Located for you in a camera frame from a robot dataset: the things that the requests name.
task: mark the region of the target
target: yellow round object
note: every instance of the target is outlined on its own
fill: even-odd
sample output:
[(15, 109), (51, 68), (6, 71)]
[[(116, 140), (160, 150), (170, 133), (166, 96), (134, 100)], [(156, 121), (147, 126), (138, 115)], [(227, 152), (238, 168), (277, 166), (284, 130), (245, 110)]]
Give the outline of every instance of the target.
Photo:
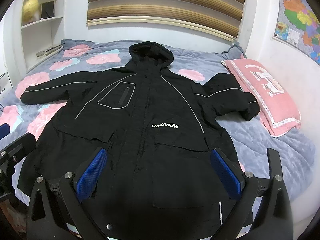
[(38, 0), (27, 0), (22, 7), (22, 19), (28, 21), (39, 8)]

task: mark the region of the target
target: floral blanket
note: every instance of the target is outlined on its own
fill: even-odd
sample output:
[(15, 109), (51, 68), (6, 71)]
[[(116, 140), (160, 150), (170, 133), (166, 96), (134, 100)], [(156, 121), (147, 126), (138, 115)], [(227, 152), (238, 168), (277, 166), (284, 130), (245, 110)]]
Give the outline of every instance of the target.
[[(1, 101), (4, 109), (0, 116), (0, 124), (7, 122), (11, 132), (0, 141), (0, 147), (4, 148), (26, 132), (34, 134), (38, 139), (45, 125), (57, 110), (66, 104), (54, 102), (46, 105), (25, 105), (20, 101), (20, 96), (28, 86), (77, 71), (103, 71), (125, 66), (131, 59), (129, 46), (138, 42), (140, 41), (94, 43), (63, 40), (64, 47), (61, 52), (33, 69)], [(166, 47), (174, 54), (170, 70), (201, 84), (205, 84), (217, 73), (228, 73), (221, 60), (245, 57), (237, 45), (222, 54)], [(257, 177), (268, 178), (266, 150), (271, 147), (281, 155), (284, 181), (291, 200), (310, 185), (315, 146), (300, 131), (293, 128), (279, 138), (272, 138), (261, 125), (258, 116), (246, 122), (238, 114), (231, 113), (218, 117), (217, 121), (232, 137), (243, 170), (252, 171)], [(16, 189), (16, 196), (28, 204), (29, 197), (17, 189), (21, 165), (22, 161), (16, 166), (12, 184)], [(253, 207), (254, 215), (259, 204), (260, 199), (257, 199)]]

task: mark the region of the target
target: elephant print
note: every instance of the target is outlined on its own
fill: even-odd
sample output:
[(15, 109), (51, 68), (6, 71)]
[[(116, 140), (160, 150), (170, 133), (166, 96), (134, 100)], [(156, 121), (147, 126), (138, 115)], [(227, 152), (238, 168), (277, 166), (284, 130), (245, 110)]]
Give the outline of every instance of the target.
[(265, 79), (267, 81), (267, 84), (261, 84), (262, 87), (265, 90), (268, 90), (267, 94), (269, 96), (274, 96), (277, 94), (283, 94), (284, 93), (284, 89), (282, 88), (282, 86), (280, 86), (280, 84), (274, 79), (273, 76), (271, 76), (264, 68), (256, 66), (256, 65), (246, 65), (246, 68), (249, 67), (255, 67), (258, 68), (261, 72), (253, 72), (250, 71), (250, 73), (258, 80), (260, 81), (261, 79)]

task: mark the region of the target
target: chest pocket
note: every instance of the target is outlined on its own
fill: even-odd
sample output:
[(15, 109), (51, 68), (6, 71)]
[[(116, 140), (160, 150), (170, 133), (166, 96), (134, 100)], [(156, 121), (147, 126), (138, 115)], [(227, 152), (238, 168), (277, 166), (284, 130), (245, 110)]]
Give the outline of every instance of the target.
[(120, 81), (107, 94), (105, 94), (98, 104), (111, 109), (122, 109), (129, 105), (136, 85)]
[(152, 174), (154, 207), (203, 207), (229, 200), (203, 136), (192, 131), (155, 135)]

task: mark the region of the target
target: black jacket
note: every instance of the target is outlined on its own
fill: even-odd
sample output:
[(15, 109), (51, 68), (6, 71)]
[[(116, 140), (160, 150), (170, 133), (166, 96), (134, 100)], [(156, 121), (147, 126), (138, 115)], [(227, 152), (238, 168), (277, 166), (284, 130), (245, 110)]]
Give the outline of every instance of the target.
[(260, 111), (257, 100), (231, 74), (202, 86), (172, 73), (173, 54), (157, 43), (129, 52), (126, 67), (72, 73), (26, 89), (26, 104), (68, 102), (23, 163), (18, 187), (30, 195), (38, 176), (60, 178), (103, 147), (107, 166), (95, 196), (82, 203), (102, 232), (122, 240), (212, 236), (235, 202), (210, 165), (210, 150), (219, 147), (239, 165), (215, 117), (239, 112), (248, 121)]

